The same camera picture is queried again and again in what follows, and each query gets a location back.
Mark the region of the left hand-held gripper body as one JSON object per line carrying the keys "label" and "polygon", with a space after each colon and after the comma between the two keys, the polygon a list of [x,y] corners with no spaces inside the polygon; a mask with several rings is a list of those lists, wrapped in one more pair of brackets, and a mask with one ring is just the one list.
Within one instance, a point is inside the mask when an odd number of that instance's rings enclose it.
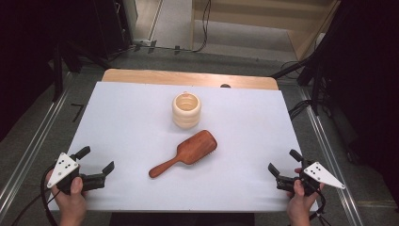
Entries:
{"label": "left hand-held gripper body", "polygon": [[66,153],[61,153],[57,161],[55,162],[52,175],[48,180],[46,186],[48,188],[52,188],[55,186],[64,194],[70,194],[72,181],[75,178],[80,178],[83,181],[83,192],[104,188],[104,173],[86,175],[80,173],[79,170],[80,166],[76,162],[75,156],[68,156]]}

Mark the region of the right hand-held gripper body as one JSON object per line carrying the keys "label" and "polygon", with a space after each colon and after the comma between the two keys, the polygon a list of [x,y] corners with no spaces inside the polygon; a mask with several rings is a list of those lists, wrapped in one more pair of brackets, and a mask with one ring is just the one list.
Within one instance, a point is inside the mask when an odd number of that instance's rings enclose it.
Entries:
{"label": "right hand-held gripper body", "polygon": [[302,182],[306,196],[315,193],[320,188],[321,184],[334,186],[339,189],[346,189],[346,185],[339,181],[319,162],[311,163],[306,168],[302,168],[299,172],[299,176],[294,178],[281,176],[279,171],[277,171],[277,189],[294,192],[294,183],[296,180]]}

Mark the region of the brown wooden hairbrush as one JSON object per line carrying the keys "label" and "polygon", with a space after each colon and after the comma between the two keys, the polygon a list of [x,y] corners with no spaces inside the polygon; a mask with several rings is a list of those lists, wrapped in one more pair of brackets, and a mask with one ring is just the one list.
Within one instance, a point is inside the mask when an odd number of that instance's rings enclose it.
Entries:
{"label": "brown wooden hairbrush", "polygon": [[168,161],[149,171],[151,178],[156,178],[178,162],[193,165],[217,148],[215,137],[208,130],[201,130],[177,146],[177,153]]}

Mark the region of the cream ribbed cup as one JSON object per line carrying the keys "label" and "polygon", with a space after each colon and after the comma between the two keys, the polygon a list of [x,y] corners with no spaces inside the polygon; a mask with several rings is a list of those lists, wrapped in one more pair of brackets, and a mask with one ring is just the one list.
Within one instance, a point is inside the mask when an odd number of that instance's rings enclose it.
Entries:
{"label": "cream ribbed cup", "polygon": [[190,92],[178,94],[172,101],[172,119],[183,129],[196,126],[200,121],[200,98]]}

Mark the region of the person's right hand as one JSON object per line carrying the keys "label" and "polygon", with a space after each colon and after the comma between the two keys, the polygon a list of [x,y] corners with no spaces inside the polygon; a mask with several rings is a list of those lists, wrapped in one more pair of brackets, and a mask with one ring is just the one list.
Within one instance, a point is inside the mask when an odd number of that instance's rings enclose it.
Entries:
{"label": "person's right hand", "polygon": [[286,209],[291,226],[311,226],[310,210],[318,194],[314,192],[307,197],[302,182],[295,180],[294,192],[287,193],[287,196],[291,198]]}

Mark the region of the person's left hand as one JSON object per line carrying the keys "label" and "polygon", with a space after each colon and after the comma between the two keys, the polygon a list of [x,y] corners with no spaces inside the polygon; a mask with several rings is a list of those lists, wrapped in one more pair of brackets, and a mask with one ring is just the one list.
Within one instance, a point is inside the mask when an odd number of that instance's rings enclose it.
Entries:
{"label": "person's left hand", "polygon": [[71,194],[60,192],[56,186],[51,188],[60,211],[58,226],[82,226],[87,214],[87,203],[82,194],[83,181],[80,177],[72,180]]}

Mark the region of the white board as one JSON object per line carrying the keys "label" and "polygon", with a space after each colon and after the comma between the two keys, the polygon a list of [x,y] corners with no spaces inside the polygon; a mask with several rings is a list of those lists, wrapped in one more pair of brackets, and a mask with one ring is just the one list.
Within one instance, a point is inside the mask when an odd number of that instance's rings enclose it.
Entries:
{"label": "white board", "polygon": [[[88,146],[85,174],[114,170],[87,194],[88,209],[110,212],[276,212],[288,198],[268,165],[293,176],[299,147],[278,90],[192,87],[202,103],[199,123],[184,130],[172,120],[172,101],[184,86],[99,82],[78,126],[70,153]],[[151,178],[177,146],[208,130],[216,149],[199,162],[177,163]]]}

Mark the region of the light wooden table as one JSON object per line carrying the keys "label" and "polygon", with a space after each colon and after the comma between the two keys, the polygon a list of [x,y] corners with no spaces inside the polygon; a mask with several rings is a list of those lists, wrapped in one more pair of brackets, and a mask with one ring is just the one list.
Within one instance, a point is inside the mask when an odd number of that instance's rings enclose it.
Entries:
{"label": "light wooden table", "polygon": [[271,77],[157,70],[109,69],[104,72],[103,81],[218,88],[229,84],[233,89],[279,89],[277,81]]}

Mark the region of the black cabinet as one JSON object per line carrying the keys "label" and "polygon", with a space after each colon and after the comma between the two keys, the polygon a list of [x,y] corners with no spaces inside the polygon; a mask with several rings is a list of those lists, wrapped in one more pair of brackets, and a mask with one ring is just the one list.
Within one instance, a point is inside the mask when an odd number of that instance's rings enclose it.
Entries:
{"label": "black cabinet", "polygon": [[126,50],[131,45],[130,28],[123,0],[92,0],[100,28],[101,56]]}

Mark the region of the beige wooden platform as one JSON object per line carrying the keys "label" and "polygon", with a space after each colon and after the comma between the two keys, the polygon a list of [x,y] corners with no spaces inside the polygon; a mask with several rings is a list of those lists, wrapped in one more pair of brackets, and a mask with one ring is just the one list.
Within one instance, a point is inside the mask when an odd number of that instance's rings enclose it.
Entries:
{"label": "beige wooden platform", "polygon": [[327,32],[341,0],[191,0],[190,48],[195,21],[210,11],[211,22],[272,27],[288,31],[298,60]]}

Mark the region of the silver floor rail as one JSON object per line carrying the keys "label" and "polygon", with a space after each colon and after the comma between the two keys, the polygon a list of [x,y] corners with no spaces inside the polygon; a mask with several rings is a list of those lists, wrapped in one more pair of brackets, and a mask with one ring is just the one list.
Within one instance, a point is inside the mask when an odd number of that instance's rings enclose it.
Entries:
{"label": "silver floor rail", "polygon": [[[341,168],[340,168],[338,161],[335,157],[333,149],[332,149],[330,142],[327,138],[327,134],[322,125],[320,117],[315,115],[315,113],[313,112],[313,110],[310,106],[308,106],[306,108],[306,112],[307,112],[308,117],[310,118],[311,126],[313,128],[313,131],[314,131],[316,137],[317,137],[318,143],[321,147],[321,151],[325,158],[328,169],[338,180],[340,180],[342,183],[345,184],[346,181],[344,179],[343,172],[341,171]],[[340,203],[341,203],[343,210],[347,216],[349,225],[350,226],[364,226],[363,220],[361,219],[361,216],[359,214],[359,209],[358,209],[356,202],[352,196],[349,186],[347,186],[345,189],[337,188],[337,192],[338,192],[338,195],[340,198]]]}
{"label": "silver floor rail", "polygon": [[47,102],[50,92],[45,91],[0,142],[0,221],[14,201],[76,76],[67,73],[63,77],[64,90],[55,102]]}

